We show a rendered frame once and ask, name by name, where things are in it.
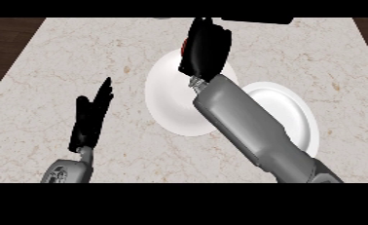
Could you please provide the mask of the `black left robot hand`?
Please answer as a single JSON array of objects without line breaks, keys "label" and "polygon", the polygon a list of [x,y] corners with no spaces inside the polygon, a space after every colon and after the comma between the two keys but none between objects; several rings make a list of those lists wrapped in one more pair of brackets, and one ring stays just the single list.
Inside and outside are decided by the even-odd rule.
[{"label": "black left robot hand", "polygon": [[94,148],[97,144],[103,119],[113,98],[110,83],[110,78],[106,78],[93,100],[88,100],[84,95],[76,98],[76,120],[68,147],[74,153],[82,146]]}]

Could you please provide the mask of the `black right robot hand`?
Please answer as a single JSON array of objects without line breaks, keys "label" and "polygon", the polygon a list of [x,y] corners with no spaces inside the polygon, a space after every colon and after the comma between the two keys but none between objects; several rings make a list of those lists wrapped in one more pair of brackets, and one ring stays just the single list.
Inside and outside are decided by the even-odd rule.
[{"label": "black right robot hand", "polygon": [[178,71],[209,82],[220,74],[232,46],[232,32],[209,18],[195,18],[186,35]]}]

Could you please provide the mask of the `large white plate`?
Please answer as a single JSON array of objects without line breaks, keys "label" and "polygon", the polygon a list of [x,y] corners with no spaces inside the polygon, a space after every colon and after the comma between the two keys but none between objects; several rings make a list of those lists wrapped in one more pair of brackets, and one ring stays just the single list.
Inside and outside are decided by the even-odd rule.
[{"label": "large white plate", "polygon": [[150,67],[144,81],[144,104],[158,125],[171,133],[201,136],[215,130],[196,111],[189,77],[178,72],[180,50],[168,52]]}]

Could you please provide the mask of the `small white plate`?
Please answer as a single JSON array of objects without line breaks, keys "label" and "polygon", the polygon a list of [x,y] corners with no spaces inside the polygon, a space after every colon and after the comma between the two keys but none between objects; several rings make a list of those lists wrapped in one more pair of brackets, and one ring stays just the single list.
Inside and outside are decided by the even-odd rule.
[{"label": "small white plate", "polygon": [[311,158],[319,150],[319,128],[301,97],[273,82],[255,82],[242,90],[285,127],[289,140]]}]

